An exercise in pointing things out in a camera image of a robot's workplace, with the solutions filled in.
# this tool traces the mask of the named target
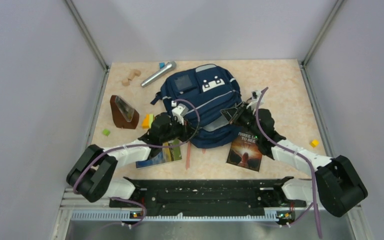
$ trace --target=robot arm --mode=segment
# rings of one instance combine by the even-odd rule
[[[341,217],[367,197],[367,190],[348,158],[341,155],[336,158],[321,156],[288,141],[275,131],[275,121],[270,111],[263,108],[259,109],[256,101],[258,97],[258,93],[255,92],[250,103],[242,102],[235,107],[222,110],[221,113],[230,124],[247,128],[257,138],[258,150],[263,155],[290,164],[296,169],[311,175],[309,165],[297,154],[307,157],[316,170],[317,202],[322,203],[332,215]],[[267,136],[278,145],[291,149],[293,153],[285,151],[262,135],[255,119],[255,111],[257,110],[259,123]],[[187,112],[187,109],[181,104],[173,110],[174,117],[169,116],[167,113],[157,115],[151,128],[143,136],[130,144],[126,144],[127,146],[139,146],[128,148],[119,146],[117,151],[104,154],[93,165],[94,167],[98,166],[97,169],[88,169],[88,166],[107,148],[90,145],[71,169],[66,179],[67,183],[74,186],[81,173],[88,169],[76,190],[89,202],[93,203],[106,197],[130,199],[135,191],[135,186],[125,178],[112,179],[115,169],[153,158],[161,151],[161,148],[157,146],[161,146],[165,142],[176,138],[185,142],[193,137],[197,130],[188,125],[187,121],[182,121],[185,112]],[[274,187],[276,194],[281,198],[306,202],[313,201],[313,189],[310,180],[286,177],[281,182],[281,184]]]
[[[258,95],[253,94],[251,103],[255,103],[257,98]],[[317,202],[322,203],[332,215],[343,216],[367,197],[366,187],[348,158],[342,155],[336,158],[322,156],[293,144],[275,131],[275,121],[270,111],[258,108],[257,104],[249,107],[249,104],[242,102],[235,107],[222,110],[221,113],[230,124],[243,126],[251,132],[257,139],[258,150],[263,155],[287,163],[311,176],[309,164],[297,154],[305,156],[315,169],[318,190]],[[259,123],[267,136],[292,152],[273,144],[263,136],[256,123],[255,110],[258,110]],[[288,200],[313,201],[313,189],[310,180],[290,178],[280,187],[284,197]]]
[[[97,168],[87,170],[76,190],[91,203],[106,197],[129,199],[135,186],[125,178],[112,179],[114,171],[131,163],[151,159],[161,152],[162,148],[158,146],[162,146],[163,143],[174,139],[185,142],[195,133],[196,129],[190,125],[180,123],[166,112],[161,113],[155,117],[151,128],[131,143],[106,148],[100,148],[95,144],[88,146],[68,173],[66,181],[74,187],[82,172],[94,159],[109,149],[117,149],[104,154],[93,164]]]

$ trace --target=green block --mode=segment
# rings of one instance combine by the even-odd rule
[[[153,114],[149,114],[149,126],[152,125],[153,121],[154,121],[154,115]]]
[[[107,137],[108,137],[108,135],[110,135],[110,133],[111,133],[110,130],[108,130],[106,128],[102,131],[102,134],[107,136]]]

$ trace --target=cable tie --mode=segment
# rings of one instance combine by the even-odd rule
[[[295,152],[293,152],[293,159],[295,160],[295,158],[297,157],[297,154],[299,153],[299,152],[301,152],[302,150],[304,150],[304,148],[303,147],[298,147],[296,150],[295,150]]]
[[[126,155],[128,156],[129,155],[129,148],[126,146],[126,144],[123,144],[122,147],[124,148],[124,150],[126,151]],[[127,162],[127,157],[124,158],[123,165],[126,165],[126,162]]]

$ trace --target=backpack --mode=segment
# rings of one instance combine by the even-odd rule
[[[172,100],[185,99],[198,110],[199,131],[190,142],[200,149],[210,149],[231,143],[239,134],[240,127],[231,125],[220,110],[240,104],[241,90],[232,74],[215,64],[176,72],[169,76],[157,92],[154,100],[162,100],[168,114],[172,114]],[[184,116],[191,126],[198,125],[194,109],[182,102],[189,110]]]

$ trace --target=silver microphone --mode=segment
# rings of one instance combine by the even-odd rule
[[[145,79],[140,85],[142,88],[150,85],[151,83],[155,82],[157,79],[159,79],[162,75],[170,72],[171,70],[174,70],[176,68],[176,62],[170,61],[167,62],[165,66],[163,66],[160,70],[156,71],[156,73],[149,76],[147,79]]]

